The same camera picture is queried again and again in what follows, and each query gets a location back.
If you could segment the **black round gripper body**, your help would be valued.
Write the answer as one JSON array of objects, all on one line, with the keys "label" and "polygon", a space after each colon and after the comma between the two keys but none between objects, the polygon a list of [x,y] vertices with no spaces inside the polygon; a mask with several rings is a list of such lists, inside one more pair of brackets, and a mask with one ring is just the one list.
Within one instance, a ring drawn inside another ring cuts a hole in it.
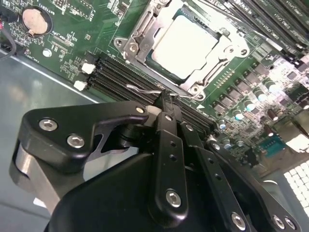
[{"label": "black round gripper body", "polygon": [[[52,232],[162,232],[148,210],[152,157],[136,155],[68,192],[55,208]],[[176,232],[223,232],[204,177],[185,170],[189,211]]]}]

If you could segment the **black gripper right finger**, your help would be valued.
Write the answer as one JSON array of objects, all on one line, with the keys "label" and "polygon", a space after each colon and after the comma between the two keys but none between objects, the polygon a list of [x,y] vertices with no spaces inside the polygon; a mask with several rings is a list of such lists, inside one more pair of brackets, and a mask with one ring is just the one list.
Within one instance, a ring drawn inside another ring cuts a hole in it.
[{"label": "black gripper right finger", "polygon": [[222,232],[301,232],[303,229],[246,168],[236,162],[222,145],[209,139],[202,143],[194,128],[183,121],[178,97],[171,106],[181,128],[185,149],[194,158],[197,169],[218,210],[216,219]]}]

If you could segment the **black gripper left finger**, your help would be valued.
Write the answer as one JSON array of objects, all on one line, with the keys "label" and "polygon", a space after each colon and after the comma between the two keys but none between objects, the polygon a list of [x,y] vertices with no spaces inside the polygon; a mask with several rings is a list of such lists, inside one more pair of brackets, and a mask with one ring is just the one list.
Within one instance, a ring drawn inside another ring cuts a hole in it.
[{"label": "black gripper left finger", "polygon": [[136,155],[152,157],[148,210],[157,224],[188,216],[183,142],[171,106],[136,101],[34,109],[24,114],[10,177],[43,201],[51,216],[71,190]]}]

